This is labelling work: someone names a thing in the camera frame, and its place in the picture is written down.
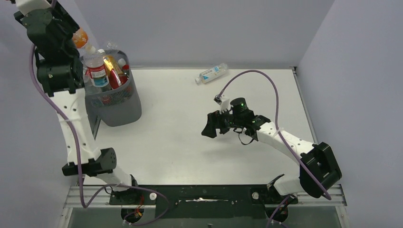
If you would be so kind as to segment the orange tinted bottle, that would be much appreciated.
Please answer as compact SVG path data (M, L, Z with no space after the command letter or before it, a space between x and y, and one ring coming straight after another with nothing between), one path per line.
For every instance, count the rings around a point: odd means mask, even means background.
M81 54L93 54L97 51L95 46L90 42L87 33L79 28L72 37L72 40Z

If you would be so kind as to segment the clear bottle white blue label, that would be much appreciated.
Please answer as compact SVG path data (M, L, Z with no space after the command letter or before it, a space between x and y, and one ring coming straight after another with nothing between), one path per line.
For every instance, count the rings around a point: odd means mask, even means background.
M227 64L222 63L217 66L214 66L208 70L205 70L201 72L196 78L195 78L195 83L200 84L200 83L208 83L214 79L217 79L221 76L224 76L228 73L229 67Z

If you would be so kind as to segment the clear bottle red teal label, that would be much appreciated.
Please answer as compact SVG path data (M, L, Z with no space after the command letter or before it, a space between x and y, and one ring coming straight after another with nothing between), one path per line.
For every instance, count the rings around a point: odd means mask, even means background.
M102 91L110 90L103 55L95 50L94 53L84 56L84 63L88 69L93 86Z

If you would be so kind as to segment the clear unlabelled bottle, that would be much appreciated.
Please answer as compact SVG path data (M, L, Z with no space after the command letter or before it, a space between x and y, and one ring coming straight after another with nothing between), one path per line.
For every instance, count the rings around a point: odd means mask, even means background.
M114 56L119 52L119 46L112 41L106 41L105 42L105 47L109 51L109 54Z

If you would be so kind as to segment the brown tea bottle red base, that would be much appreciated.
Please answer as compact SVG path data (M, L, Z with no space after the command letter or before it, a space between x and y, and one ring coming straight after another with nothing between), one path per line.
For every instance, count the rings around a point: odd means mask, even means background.
M109 55L103 49L99 49L98 53L103 56L104 66L112 89L117 89L128 81L128 76L121 70L114 56Z

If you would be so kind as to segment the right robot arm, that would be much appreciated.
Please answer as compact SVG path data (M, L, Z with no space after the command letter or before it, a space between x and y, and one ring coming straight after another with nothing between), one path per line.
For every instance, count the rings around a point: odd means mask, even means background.
M270 119L254 114L243 97L232 101L218 99L218 104L220 109L207 115L203 136L215 138L219 133L233 130L273 147L299 165L298 176L281 174L268 184L270 201L278 203L286 195L301 192L320 198L342 178L332 148L327 143L308 142L277 128Z

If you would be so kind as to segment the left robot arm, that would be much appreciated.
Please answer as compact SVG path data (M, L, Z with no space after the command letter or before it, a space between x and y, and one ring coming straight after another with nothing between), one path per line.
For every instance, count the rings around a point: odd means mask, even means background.
M56 111L67 148L65 176L87 175L116 191L136 185L135 178L117 165L114 149L100 149L88 120L83 64L73 42L79 25L55 0L16 0L14 14L32 42L31 80Z

